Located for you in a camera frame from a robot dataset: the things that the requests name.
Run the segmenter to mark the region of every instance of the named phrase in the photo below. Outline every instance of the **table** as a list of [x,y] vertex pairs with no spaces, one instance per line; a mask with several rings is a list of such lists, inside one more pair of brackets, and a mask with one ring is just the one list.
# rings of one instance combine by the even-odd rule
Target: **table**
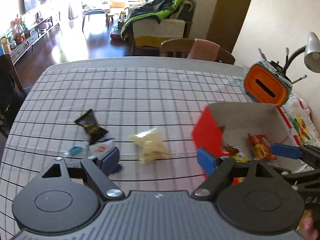
[[92,11],[103,11],[106,13],[106,15],[108,15],[108,13],[110,13],[110,6],[108,4],[100,4],[99,6],[91,10],[83,9],[82,17],[84,17],[87,12],[92,12]]
[[174,57],[108,57],[80,61],[65,62],[52,65],[47,70],[66,70],[79,68],[104,68],[106,66],[168,68],[176,70],[201,71],[220,75],[244,77],[244,69],[240,66],[220,62]]
[[[64,66],[92,67],[92,62],[115,61],[121,62],[120,59],[92,60]],[[88,139],[83,128],[73,122],[87,109],[93,108],[101,127],[116,138],[124,168],[110,179],[126,194],[130,189],[191,192],[204,180],[191,139],[201,109],[215,101],[251,101],[244,91],[244,78],[214,73],[227,71],[216,62],[190,60],[198,70],[201,66],[211,66],[212,73],[203,73],[132,68],[139,61],[139,66],[145,66],[144,57],[137,60],[124,57],[123,61],[125,67],[105,64],[64,69],[60,64],[44,71],[35,83],[12,126],[1,163],[2,240],[19,232],[11,211],[15,195],[56,156],[65,156],[65,151]],[[179,65],[175,59],[154,61],[157,62],[154,66],[159,62],[163,63],[162,67]],[[239,71],[237,67],[225,64],[224,67]],[[164,143],[172,154],[168,160],[141,164],[138,148],[128,137],[155,126],[162,131]],[[88,154],[83,152],[67,161]]]

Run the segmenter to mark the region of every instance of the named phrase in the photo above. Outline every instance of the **checkered tablecloth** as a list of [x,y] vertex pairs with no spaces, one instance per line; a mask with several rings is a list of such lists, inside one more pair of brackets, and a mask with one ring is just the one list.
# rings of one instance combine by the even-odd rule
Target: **checkered tablecloth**
[[[90,108],[100,126],[116,138],[123,170],[110,178],[125,193],[193,191],[204,180],[191,139],[193,125],[208,103],[251,102],[243,80],[154,68],[45,71],[24,101],[5,146],[0,169],[1,239],[19,232],[11,211],[15,195],[56,156],[65,157],[64,152],[88,140],[74,120]],[[128,137],[155,126],[162,131],[171,158],[141,164],[138,148]]]

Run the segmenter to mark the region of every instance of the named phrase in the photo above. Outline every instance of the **wooden floor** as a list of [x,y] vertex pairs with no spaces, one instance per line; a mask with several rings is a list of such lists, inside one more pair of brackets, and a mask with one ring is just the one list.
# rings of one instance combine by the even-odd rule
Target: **wooden floor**
[[76,60],[101,57],[131,56],[131,46],[122,40],[111,40],[111,26],[106,25],[102,14],[86,17],[82,32],[81,17],[60,23],[45,34],[15,64],[23,87],[33,86],[41,73],[49,66]]

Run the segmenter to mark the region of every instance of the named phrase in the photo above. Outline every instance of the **open box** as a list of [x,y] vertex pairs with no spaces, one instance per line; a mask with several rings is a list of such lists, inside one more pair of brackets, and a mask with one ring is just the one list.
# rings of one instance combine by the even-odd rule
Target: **open box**
[[[219,128],[225,126],[223,136]],[[222,140],[226,145],[238,147],[251,160],[254,156],[248,142],[248,133],[265,134],[270,144],[296,146],[281,110],[274,104],[216,102],[205,107],[192,137],[196,147],[204,147],[215,156],[224,155]],[[294,171],[301,167],[300,160],[277,157],[270,164]]]

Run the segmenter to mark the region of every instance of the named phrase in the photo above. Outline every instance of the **snack package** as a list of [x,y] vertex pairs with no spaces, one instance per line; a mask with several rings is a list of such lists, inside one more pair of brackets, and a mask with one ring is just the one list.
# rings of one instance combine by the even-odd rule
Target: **snack package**
[[96,157],[99,157],[105,154],[108,150],[110,150],[114,146],[114,140],[108,140],[103,142],[98,142],[89,146],[90,154]]
[[168,158],[170,153],[161,140],[160,133],[157,128],[150,129],[129,137],[138,146],[142,147],[139,152],[139,159],[142,162],[149,162],[156,159]]
[[84,115],[75,120],[75,123],[82,126],[85,132],[90,135],[89,145],[95,144],[108,133],[107,130],[98,125],[92,109],[88,110]]
[[227,145],[223,142],[223,132],[225,130],[225,126],[219,126],[218,129],[219,129],[221,136],[222,136],[222,151],[223,151],[223,153],[228,154],[228,156],[229,155],[234,156],[234,155],[238,154],[240,152],[240,148]]
[[248,141],[256,158],[276,160],[277,157],[270,153],[270,143],[265,134],[251,135],[248,133]]
[[[239,162],[239,163],[247,162],[247,158],[244,156],[242,152],[238,152],[237,154],[233,155],[232,158],[234,158],[236,162]],[[245,177],[233,178],[232,185],[241,183],[244,180],[245,180]]]

